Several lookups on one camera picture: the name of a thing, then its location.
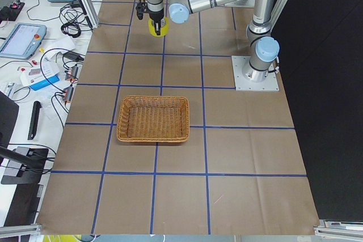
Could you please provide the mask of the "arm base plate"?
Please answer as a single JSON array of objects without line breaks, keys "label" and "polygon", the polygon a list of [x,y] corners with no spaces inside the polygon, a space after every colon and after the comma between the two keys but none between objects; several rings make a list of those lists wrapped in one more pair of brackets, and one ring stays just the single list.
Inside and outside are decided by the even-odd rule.
[{"label": "arm base plate", "polygon": [[237,91],[279,91],[273,65],[271,64],[266,71],[257,71],[250,66],[250,58],[250,56],[231,56],[235,89]]}]

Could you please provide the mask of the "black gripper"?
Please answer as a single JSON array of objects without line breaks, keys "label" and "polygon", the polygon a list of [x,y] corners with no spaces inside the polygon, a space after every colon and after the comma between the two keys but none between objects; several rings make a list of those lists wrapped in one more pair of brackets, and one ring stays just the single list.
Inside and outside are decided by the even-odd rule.
[{"label": "black gripper", "polygon": [[149,17],[153,22],[156,35],[161,35],[162,20],[164,18],[164,9],[159,11],[149,11]]}]

